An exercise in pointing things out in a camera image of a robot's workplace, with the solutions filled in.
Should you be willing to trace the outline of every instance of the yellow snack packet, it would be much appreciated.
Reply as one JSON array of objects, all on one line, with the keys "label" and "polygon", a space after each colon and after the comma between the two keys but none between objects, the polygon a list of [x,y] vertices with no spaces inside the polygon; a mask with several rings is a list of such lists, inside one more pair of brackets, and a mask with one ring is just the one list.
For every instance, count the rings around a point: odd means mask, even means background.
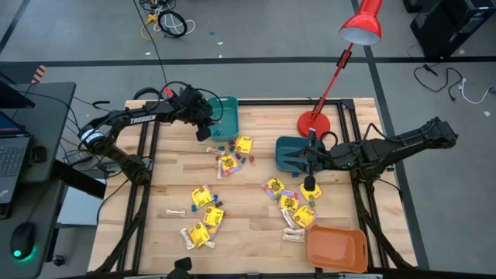
[{"label": "yellow snack packet", "polygon": [[214,200],[207,184],[193,190],[191,192],[191,197],[193,198],[193,202],[197,208],[201,208],[203,205],[206,205]]},{"label": "yellow snack packet", "polygon": [[203,244],[210,240],[210,234],[208,233],[207,228],[205,227],[205,225],[203,225],[202,222],[196,224],[193,229],[189,229],[188,233],[189,237],[191,237],[191,241],[196,248],[201,247]]},{"label": "yellow snack packet", "polygon": [[236,152],[250,155],[253,139],[250,136],[238,136],[236,140]]},{"label": "yellow snack packet", "polygon": [[224,211],[222,209],[209,206],[207,207],[207,211],[203,217],[203,222],[210,226],[220,226],[223,216]]},{"label": "yellow snack packet", "polygon": [[315,217],[315,212],[306,205],[300,207],[296,213],[293,214],[293,220],[303,228],[310,226],[315,221]]},{"label": "yellow snack packet", "polygon": [[233,172],[241,170],[238,159],[234,153],[229,153],[225,156],[220,157],[222,161],[222,172],[224,175],[232,174]]},{"label": "yellow snack packet", "polygon": [[284,183],[277,177],[272,177],[269,181],[262,183],[260,186],[273,200],[275,200],[284,190]]},{"label": "yellow snack packet", "polygon": [[279,208],[287,208],[293,212],[296,211],[298,208],[298,194],[292,191],[282,190]]},{"label": "yellow snack packet", "polygon": [[300,184],[300,192],[305,197],[305,199],[309,202],[317,199],[322,195],[322,191],[320,190],[320,187],[315,184],[315,190],[314,191],[306,191],[305,190],[305,185],[302,183]]}]

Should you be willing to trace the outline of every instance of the orange plastic tray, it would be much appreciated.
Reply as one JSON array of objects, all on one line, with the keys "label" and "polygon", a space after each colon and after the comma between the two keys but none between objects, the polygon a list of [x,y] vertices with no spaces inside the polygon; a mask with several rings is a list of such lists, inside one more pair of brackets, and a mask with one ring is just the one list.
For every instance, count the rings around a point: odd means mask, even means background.
[{"label": "orange plastic tray", "polygon": [[359,229],[313,225],[308,231],[308,260],[315,267],[362,273],[367,269],[367,239]]}]

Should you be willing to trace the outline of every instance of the white cable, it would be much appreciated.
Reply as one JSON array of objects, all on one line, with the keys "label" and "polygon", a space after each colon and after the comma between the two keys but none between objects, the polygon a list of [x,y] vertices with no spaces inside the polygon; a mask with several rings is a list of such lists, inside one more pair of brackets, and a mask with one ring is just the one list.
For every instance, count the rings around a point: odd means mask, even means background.
[{"label": "white cable", "polygon": [[469,102],[470,104],[472,105],[479,105],[480,103],[482,103],[484,101],[484,99],[486,98],[487,96],[487,93],[489,93],[489,91],[492,89],[492,87],[489,87],[487,88],[486,92],[484,93],[484,96],[482,96],[482,99],[478,102],[474,102],[474,101],[471,101],[469,100],[466,96],[465,96],[465,91],[464,91],[464,88],[465,88],[465,82],[467,82],[467,79],[464,77],[462,78],[462,84],[458,85],[458,89],[460,89],[462,91],[462,97],[467,101]]},{"label": "white cable", "polygon": [[[165,15],[165,20],[164,20],[164,25],[165,27],[167,28],[174,28],[174,30],[176,30],[177,34],[180,34],[181,32],[179,30],[177,30],[178,27],[181,27],[183,26],[182,23],[179,23],[179,25],[176,25],[176,23],[174,22],[174,16],[173,15],[170,15],[170,20],[172,21],[172,26],[169,26],[167,24],[167,16],[168,15]],[[195,27],[196,27],[196,23],[195,21],[191,20],[191,19],[188,19],[186,20],[186,23],[188,24],[188,22],[192,22],[193,23],[193,28],[191,28],[191,30],[187,31],[185,35],[188,35],[189,33],[193,32],[193,30],[195,30]]]}]

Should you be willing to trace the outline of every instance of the wooden table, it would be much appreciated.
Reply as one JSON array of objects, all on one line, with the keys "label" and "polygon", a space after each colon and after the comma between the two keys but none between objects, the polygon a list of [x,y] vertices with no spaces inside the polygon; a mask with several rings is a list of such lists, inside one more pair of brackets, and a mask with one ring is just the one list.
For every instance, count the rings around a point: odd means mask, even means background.
[{"label": "wooden table", "polygon": [[[373,98],[355,98],[356,113],[363,133],[372,122],[381,127]],[[126,106],[136,108],[143,101],[128,101]],[[296,122],[300,114],[311,110],[310,105],[250,105],[239,107],[241,135],[253,137],[253,155],[257,165],[245,164],[243,169],[222,179],[216,179],[215,155],[206,153],[207,146],[219,146],[210,139],[196,141],[196,127],[176,122],[162,124],[157,145],[156,163],[150,203],[146,217],[140,274],[166,274],[174,269],[174,261],[191,257],[193,269],[190,274],[245,274],[245,273],[308,273],[315,272],[308,262],[306,243],[289,243],[281,240],[286,227],[280,211],[260,184],[271,176],[278,176],[295,191],[304,177],[292,178],[291,174],[277,170],[274,163],[274,148],[279,136],[299,136]],[[343,141],[339,117],[334,105],[323,109],[336,132]],[[350,116],[346,114],[351,140],[353,130]],[[118,146],[128,153],[136,153],[140,126],[130,126],[119,136]],[[379,137],[373,130],[369,139]],[[148,136],[145,154],[150,148]],[[329,148],[331,137],[325,140]],[[324,226],[357,229],[358,219],[348,172],[322,171],[315,176],[323,191],[316,200],[319,214],[317,223]],[[385,172],[382,178],[394,182],[394,174]],[[110,179],[105,197],[110,195],[126,178],[121,175]],[[207,183],[223,202],[222,208],[231,213],[224,218],[215,237],[215,249],[206,246],[186,250],[179,231],[191,228],[205,214],[191,211],[191,191]],[[398,191],[384,182],[376,182],[375,198],[377,210],[385,236],[396,250],[410,263],[416,264],[412,241]],[[129,197],[129,185],[124,186],[109,199],[102,209],[100,223],[95,236],[89,270],[94,270],[109,255],[122,235],[122,227]],[[186,218],[166,215],[166,209],[185,210]],[[380,266],[374,235],[369,232],[374,263]],[[131,267],[134,239],[129,242],[126,268]]]}]

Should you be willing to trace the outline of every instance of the power cord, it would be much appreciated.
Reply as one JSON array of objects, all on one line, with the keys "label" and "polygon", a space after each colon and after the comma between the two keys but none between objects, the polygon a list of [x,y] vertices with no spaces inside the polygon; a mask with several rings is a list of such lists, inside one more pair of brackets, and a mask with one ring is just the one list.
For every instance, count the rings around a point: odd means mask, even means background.
[{"label": "power cord", "polygon": [[480,101],[478,101],[478,102],[471,101],[471,100],[469,100],[469,99],[465,96],[465,83],[466,83],[466,82],[467,82],[467,79],[464,77],[464,78],[462,79],[462,84],[459,84],[459,85],[458,85],[458,89],[460,89],[460,91],[462,92],[462,97],[463,97],[463,98],[464,98],[467,102],[469,102],[469,103],[470,103],[470,104],[472,104],[472,105],[479,105],[479,104],[481,104],[481,103],[484,101],[484,99],[486,98],[487,93],[489,93],[489,91],[491,91],[491,90],[493,89],[492,87],[487,88],[487,89],[486,89],[486,92],[484,93],[484,95],[482,96],[482,99],[481,99]]},{"label": "power cord", "polygon": [[459,80],[456,81],[455,83],[453,83],[452,85],[450,85],[450,87],[448,88],[448,94],[449,94],[449,98],[451,99],[452,102],[456,101],[456,98],[453,97],[453,95],[451,94],[451,88],[453,88],[455,85],[459,84],[462,80],[463,80],[463,76],[462,74],[460,74],[459,71],[457,71],[455,68],[452,68],[452,67],[448,67],[446,69],[446,82],[445,84],[441,87],[441,88],[438,88],[438,89],[434,89],[434,88],[430,88],[429,86],[427,86],[426,84],[424,84],[423,82],[420,81],[419,77],[417,76],[417,71],[418,70],[421,70],[421,69],[425,69],[426,71],[434,74],[435,76],[438,76],[438,74],[432,69],[433,67],[439,65],[440,62],[436,63],[436,64],[433,64],[433,65],[428,65],[428,64],[424,64],[423,66],[421,67],[417,67],[416,69],[413,70],[413,76],[415,77],[415,79],[419,82],[419,84],[421,84],[423,87],[429,89],[431,92],[433,93],[439,93],[441,92],[444,88],[446,88],[446,86],[448,86],[448,83],[449,83],[449,79],[450,79],[450,71],[453,71],[455,72],[456,74],[458,74],[458,77],[459,77]]}]

